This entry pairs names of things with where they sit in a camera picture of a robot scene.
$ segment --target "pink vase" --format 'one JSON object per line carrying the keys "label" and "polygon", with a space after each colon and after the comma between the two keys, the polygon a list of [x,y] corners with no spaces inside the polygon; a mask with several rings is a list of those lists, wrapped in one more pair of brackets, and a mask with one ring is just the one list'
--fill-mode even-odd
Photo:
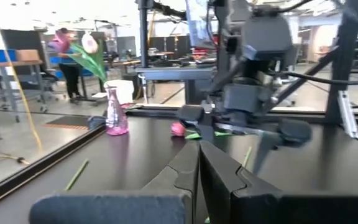
{"label": "pink vase", "polygon": [[106,129],[107,133],[116,136],[128,132],[128,119],[117,99],[117,88],[110,86],[106,88],[109,99],[107,108]]}

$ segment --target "person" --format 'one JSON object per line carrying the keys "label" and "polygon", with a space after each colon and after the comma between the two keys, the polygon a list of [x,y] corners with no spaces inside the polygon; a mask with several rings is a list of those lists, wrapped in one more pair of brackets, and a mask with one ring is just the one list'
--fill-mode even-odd
{"label": "person", "polygon": [[[65,35],[69,41],[74,40],[71,33],[66,28],[61,28],[59,31]],[[60,57],[59,69],[66,79],[67,95],[70,98],[70,103],[76,103],[83,98],[78,91],[78,79],[80,77],[81,68],[68,56],[68,54],[73,54],[73,51],[70,50],[70,48],[64,51],[64,53],[58,53],[58,56]]]}

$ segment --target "floor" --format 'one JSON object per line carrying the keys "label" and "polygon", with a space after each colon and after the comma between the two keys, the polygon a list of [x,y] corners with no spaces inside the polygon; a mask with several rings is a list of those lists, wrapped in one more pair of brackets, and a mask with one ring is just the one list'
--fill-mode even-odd
{"label": "floor", "polygon": [[[299,66],[297,72],[303,73],[307,66]],[[330,78],[328,69],[320,72],[317,77]],[[119,71],[112,70],[109,73],[109,79],[119,78]],[[351,80],[358,80],[358,74],[352,74]],[[99,90],[98,81],[95,78],[86,78],[86,89],[88,95],[97,93]],[[329,85],[308,82],[303,85],[294,95],[296,99],[295,108],[285,108],[288,110],[307,110],[324,111],[328,97]],[[64,98],[64,83],[60,83],[55,88],[55,94],[58,101],[48,100],[48,112],[40,112],[40,103],[34,99],[29,99],[29,107],[32,112],[35,128],[42,142],[41,151],[37,145],[33,133],[30,129],[24,107],[19,102],[19,115],[21,122],[16,123],[10,112],[0,109],[0,156],[11,155],[13,157],[24,157],[29,162],[34,162],[44,155],[53,152],[64,144],[80,137],[86,131],[65,128],[45,127],[45,123],[62,117],[64,115],[91,116],[101,115],[106,109],[104,103],[95,106],[90,102],[82,102],[79,105],[67,103]],[[354,105],[358,105],[358,86],[350,86],[349,94]],[[181,106],[184,104],[185,92],[183,84],[177,82],[156,84],[155,96],[149,100],[149,103],[161,103],[166,105]],[[0,181],[23,169],[25,165],[18,164],[13,159],[0,158]]]}

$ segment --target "table surface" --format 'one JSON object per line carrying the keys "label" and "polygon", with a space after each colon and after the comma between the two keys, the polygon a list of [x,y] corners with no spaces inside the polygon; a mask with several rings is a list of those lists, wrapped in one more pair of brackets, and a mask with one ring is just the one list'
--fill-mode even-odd
{"label": "table surface", "polygon": [[[27,65],[40,65],[43,62],[41,60],[26,61],[26,62],[12,62],[13,66],[27,66]],[[11,64],[8,62],[0,62],[0,67],[10,67]]]}
{"label": "table surface", "polygon": [[[186,143],[184,139],[171,138],[171,123],[169,119],[131,117],[129,134],[112,137],[102,133],[0,201],[0,224],[27,223],[31,205],[44,195],[62,191],[85,159],[89,159],[89,165],[73,192],[141,189]],[[312,127],[313,139],[303,147],[270,151],[258,176],[291,192],[358,193],[358,140],[339,128]],[[242,161],[255,142],[256,136],[228,136],[217,139],[216,145]],[[197,223],[202,223],[207,214],[202,198],[199,201]]]}

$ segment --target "metal pole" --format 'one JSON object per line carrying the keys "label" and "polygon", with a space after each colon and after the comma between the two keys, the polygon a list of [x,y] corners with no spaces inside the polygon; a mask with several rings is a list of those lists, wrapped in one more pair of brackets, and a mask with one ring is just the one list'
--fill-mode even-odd
{"label": "metal pole", "polygon": [[140,0],[139,4],[140,14],[140,59],[142,61],[142,68],[149,67],[148,63],[148,48],[147,45],[147,0]]}
{"label": "metal pole", "polygon": [[[352,9],[358,17],[358,0],[347,0],[345,6]],[[348,16],[342,16],[341,25],[338,28],[337,54],[333,61],[333,80],[349,80],[352,70],[354,49],[358,35],[358,25]],[[340,124],[341,110],[338,102],[338,91],[347,90],[347,85],[331,85],[329,87],[328,102],[326,107],[326,121]]]}

